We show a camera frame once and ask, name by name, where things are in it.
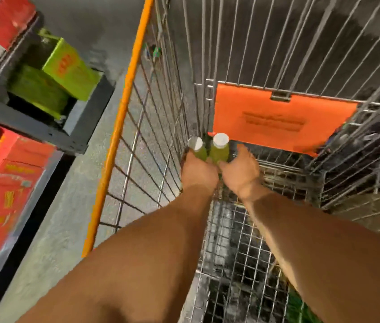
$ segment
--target metal shopping cart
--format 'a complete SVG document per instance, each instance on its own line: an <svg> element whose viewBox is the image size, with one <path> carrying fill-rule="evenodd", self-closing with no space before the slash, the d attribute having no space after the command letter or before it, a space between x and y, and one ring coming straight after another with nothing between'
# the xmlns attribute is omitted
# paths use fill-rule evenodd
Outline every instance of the metal shopping cart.
<svg viewBox="0 0 380 323"><path fill-rule="evenodd" d="M248 146L273 190L380 231L380 0L145 0L83 256L180 193L181 155L212 131L220 84L356 104L316 156ZM288 321L274 264L221 186L181 320Z"/></svg>

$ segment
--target bottle cap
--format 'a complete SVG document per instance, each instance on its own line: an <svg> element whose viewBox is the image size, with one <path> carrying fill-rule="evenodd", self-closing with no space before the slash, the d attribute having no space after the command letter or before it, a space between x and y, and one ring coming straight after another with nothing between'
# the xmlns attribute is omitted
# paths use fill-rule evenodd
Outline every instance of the bottle cap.
<svg viewBox="0 0 380 323"><path fill-rule="evenodd" d="M225 148L229 144L229 136L225 133L218 133L214 136L214 146L217 148Z"/></svg>
<svg viewBox="0 0 380 323"><path fill-rule="evenodd" d="M187 142L187 146L190 147L193 151L198 152L203 146L202 138L197 136L191 137Z"/></svg>

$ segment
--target person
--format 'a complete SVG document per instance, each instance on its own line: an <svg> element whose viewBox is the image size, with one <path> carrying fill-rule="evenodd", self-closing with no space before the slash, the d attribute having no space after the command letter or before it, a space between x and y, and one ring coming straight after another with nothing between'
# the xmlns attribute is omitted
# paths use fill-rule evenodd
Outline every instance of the person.
<svg viewBox="0 0 380 323"><path fill-rule="evenodd" d="M380 323L380 234L261 184L243 145L219 163L284 274L324 323ZM218 169L188 153L183 192L120 229L19 323L177 322L196 271Z"/></svg>

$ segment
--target bottle with white cap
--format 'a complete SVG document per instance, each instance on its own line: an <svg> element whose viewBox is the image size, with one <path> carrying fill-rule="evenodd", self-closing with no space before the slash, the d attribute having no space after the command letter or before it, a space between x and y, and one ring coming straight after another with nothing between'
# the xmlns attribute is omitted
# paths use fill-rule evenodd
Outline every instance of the bottle with white cap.
<svg viewBox="0 0 380 323"><path fill-rule="evenodd" d="M229 136L225 133L218 133L214 136L209 151L209 157L214 163L218 161L227 162L229 159Z"/></svg>
<svg viewBox="0 0 380 323"><path fill-rule="evenodd" d="M197 158L200 158L202 161L206 161L208 154L206 152L206 147L203 145L202 138L194 136L189 139L187 146L190 147Z"/></svg>

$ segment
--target person's left hand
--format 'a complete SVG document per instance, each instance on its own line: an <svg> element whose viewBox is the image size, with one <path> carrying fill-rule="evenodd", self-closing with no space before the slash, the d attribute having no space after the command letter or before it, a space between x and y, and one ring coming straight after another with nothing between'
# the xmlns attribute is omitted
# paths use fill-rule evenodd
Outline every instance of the person's left hand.
<svg viewBox="0 0 380 323"><path fill-rule="evenodd" d="M218 168L208 158L206 162L198 159L192 150L188 151L182 160L182 189L191 186L204 186L210 194L213 194L218 184Z"/></svg>

